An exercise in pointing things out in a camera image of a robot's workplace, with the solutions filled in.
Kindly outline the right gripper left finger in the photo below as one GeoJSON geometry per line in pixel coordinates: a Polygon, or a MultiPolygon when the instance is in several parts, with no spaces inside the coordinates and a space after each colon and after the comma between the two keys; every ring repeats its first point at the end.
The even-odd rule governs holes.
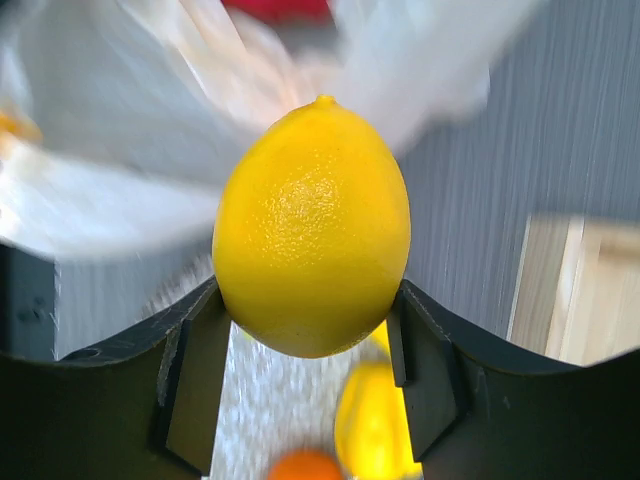
{"type": "Polygon", "coordinates": [[[1,358],[5,479],[209,475],[231,322],[206,280],[56,362],[1,358]]]}

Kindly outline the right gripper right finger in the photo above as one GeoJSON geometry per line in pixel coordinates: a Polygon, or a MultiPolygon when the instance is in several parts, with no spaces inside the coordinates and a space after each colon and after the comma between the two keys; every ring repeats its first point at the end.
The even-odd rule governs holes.
{"type": "Polygon", "coordinates": [[[491,334],[409,281],[387,326],[426,478],[638,477],[637,351],[567,364],[491,334]]]}

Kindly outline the yellow fake bell pepper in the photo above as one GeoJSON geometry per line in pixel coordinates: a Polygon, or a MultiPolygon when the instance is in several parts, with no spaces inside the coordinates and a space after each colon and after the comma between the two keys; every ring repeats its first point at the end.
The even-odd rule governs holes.
{"type": "Polygon", "coordinates": [[[417,479],[403,393],[390,365],[362,362],[350,372],[334,423],[337,457],[354,479],[417,479]]]}

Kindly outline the orange fake tangerine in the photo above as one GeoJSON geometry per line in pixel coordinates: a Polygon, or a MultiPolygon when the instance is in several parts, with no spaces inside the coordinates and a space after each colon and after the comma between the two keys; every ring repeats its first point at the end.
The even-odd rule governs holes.
{"type": "Polygon", "coordinates": [[[315,449],[291,451],[270,468],[268,480],[343,480],[344,474],[333,456],[315,449]]]}

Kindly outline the yellow fake lemon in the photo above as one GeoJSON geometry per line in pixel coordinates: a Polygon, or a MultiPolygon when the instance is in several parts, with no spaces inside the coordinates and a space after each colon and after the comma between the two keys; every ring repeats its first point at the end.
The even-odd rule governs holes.
{"type": "Polygon", "coordinates": [[[242,329],[278,352],[320,358],[385,319],[410,236],[391,151],[323,95],[270,127],[233,171],[215,220],[214,273],[242,329]]]}

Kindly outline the translucent plastic bag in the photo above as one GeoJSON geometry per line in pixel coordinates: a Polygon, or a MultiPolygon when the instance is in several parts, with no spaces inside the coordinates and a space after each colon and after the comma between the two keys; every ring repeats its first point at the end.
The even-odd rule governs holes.
{"type": "Polygon", "coordinates": [[[538,1],[334,1],[269,26],[219,1],[1,5],[1,240],[46,259],[201,236],[235,164],[321,94],[394,152],[473,115],[538,1]]]}

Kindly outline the yellow fake banana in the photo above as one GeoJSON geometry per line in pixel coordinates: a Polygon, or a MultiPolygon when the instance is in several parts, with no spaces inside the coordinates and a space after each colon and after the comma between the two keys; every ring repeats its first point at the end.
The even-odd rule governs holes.
{"type": "Polygon", "coordinates": [[[383,352],[387,357],[391,356],[387,322],[383,321],[369,336],[371,341],[383,352]]]}

